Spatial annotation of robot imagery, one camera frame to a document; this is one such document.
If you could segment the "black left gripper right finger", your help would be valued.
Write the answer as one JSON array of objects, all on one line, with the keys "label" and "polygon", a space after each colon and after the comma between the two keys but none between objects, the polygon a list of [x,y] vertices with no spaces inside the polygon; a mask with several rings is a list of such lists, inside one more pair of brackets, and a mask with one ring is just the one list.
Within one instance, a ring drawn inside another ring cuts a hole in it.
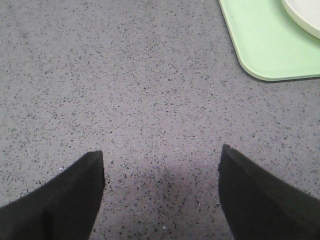
[{"label": "black left gripper right finger", "polygon": [[318,240],[320,201],[225,144],[218,193],[236,240]]}]

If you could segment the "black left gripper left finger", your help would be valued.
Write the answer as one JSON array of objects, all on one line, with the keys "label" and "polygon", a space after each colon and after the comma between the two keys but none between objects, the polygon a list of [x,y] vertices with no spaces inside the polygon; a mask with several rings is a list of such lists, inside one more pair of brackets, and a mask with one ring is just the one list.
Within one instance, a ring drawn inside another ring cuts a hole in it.
[{"label": "black left gripper left finger", "polygon": [[103,153],[88,152],[55,178],[0,209],[2,240],[87,240],[105,188]]}]

